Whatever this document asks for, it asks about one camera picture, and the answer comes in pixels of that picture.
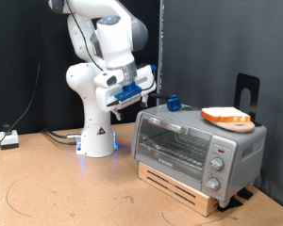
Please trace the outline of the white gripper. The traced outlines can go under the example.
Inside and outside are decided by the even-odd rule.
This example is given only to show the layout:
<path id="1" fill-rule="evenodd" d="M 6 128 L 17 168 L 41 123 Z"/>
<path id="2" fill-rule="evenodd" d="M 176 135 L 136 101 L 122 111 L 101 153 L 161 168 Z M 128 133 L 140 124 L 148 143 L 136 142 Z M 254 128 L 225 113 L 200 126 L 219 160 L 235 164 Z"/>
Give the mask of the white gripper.
<path id="1" fill-rule="evenodd" d="M 94 78 L 96 100 L 101 110 L 112 111 L 118 121 L 124 115 L 122 109 L 141 101 L 141 108 L 148 107 L 148 94 L 156 89 L 152 67 L 145 65 L 136 69 L 134 63 L 102 71 Z"/>

